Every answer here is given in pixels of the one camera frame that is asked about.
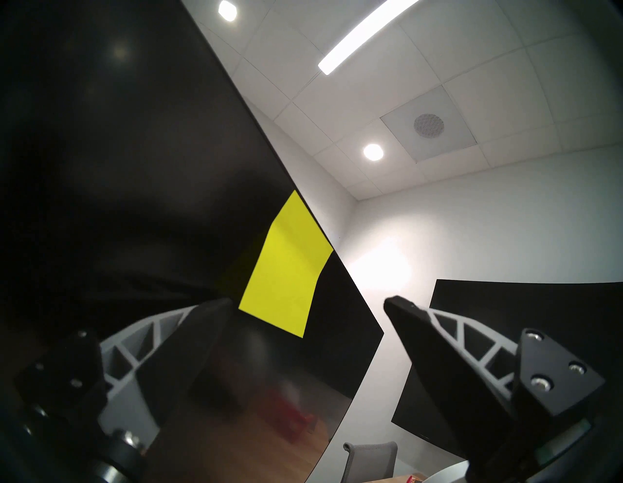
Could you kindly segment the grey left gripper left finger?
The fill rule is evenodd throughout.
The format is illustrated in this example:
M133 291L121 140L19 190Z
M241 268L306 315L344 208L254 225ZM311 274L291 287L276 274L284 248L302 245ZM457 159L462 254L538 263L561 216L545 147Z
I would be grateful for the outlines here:
M82 434L129 432L148 449L235 312L230 298L147 316L100 341L80 327L14 376L22 401Z

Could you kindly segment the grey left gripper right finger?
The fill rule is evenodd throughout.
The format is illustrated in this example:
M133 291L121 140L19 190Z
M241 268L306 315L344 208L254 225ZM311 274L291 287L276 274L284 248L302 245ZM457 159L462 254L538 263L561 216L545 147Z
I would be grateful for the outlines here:
M518 343L400 296L384 311L467 460L466 482L564 482L600 430L605 379L539 329Z

